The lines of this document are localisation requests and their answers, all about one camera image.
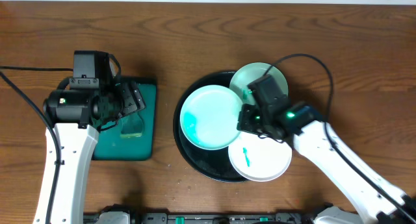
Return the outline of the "green yellow sponge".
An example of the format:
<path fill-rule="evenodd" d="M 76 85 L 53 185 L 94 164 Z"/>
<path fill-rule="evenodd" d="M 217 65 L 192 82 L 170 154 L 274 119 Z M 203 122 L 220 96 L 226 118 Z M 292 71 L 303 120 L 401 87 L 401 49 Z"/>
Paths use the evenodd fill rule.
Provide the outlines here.
<path fill-rule="evenodd" d="M 139 114 L 134 113 L 122 118 L 122 138 L 141 137 L 144 132 L 144 122 Z"/>

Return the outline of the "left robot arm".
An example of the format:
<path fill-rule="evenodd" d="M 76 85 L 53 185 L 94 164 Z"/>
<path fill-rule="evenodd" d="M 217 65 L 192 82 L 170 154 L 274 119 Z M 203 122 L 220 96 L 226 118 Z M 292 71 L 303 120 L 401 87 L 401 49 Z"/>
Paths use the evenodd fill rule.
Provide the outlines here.
<path fill-rule="evenodd" d="M 157 87 L 138 79 L 117 86 L 128 105 L 140 108 L 97 127 L 80 126 L 78 119 L 59 118 L 59 112 L 81 113 L 98 97 L 90 90 L 68 90 L 66 83 L 45 100 L 44 110 L 54 117 L 46 131 L 47 156 L 35 223 L 80 223 L 92 160 L 143 161 L 151 157 Z"/>

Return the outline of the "pale green plate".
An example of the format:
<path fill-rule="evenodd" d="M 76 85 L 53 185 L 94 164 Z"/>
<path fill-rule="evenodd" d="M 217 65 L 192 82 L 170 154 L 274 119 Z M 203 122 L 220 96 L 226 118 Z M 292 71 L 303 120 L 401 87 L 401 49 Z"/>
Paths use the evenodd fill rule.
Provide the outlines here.
<path fill-rule="evenodd" d="M 269 67 L 270 64 L 264 62 L 254 62 L 241 67 L 232 77 L 229 88 L 240 97 L 244 104 L 254 105 L 255 100 L 248 89 L 248 85 L 263 76 Z M 289 87 L 283 73 L 272 66 L 268 74 L 277 82 L 282 92 L 288 95 Z"/>

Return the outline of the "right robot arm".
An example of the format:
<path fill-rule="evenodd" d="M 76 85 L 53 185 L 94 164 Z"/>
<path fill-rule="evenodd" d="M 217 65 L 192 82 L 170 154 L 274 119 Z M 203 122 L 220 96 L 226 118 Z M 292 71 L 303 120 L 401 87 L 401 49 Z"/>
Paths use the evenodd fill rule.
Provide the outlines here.
<path fill-rule="evenodd" d="M 415 199 L 358 157 L 312 106 L 289 101 L 244 104 L 237 128 L 273 140 L 292 138 L 294 150 L 336 185 L 363 223 L 415 222 Z"/>

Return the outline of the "mint plate with green smear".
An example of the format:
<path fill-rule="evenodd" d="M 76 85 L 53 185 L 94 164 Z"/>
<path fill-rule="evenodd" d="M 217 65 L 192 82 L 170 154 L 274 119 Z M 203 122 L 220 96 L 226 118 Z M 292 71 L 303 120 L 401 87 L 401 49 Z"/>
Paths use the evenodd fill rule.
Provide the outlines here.
<path fill-rule="evenodd" d="M 193 91 L 180 108 L 179 125 L 185 138 L 208 151 L 227 147 L 237 139 L 240 97 L 220 85 L 207 85 Z"/>

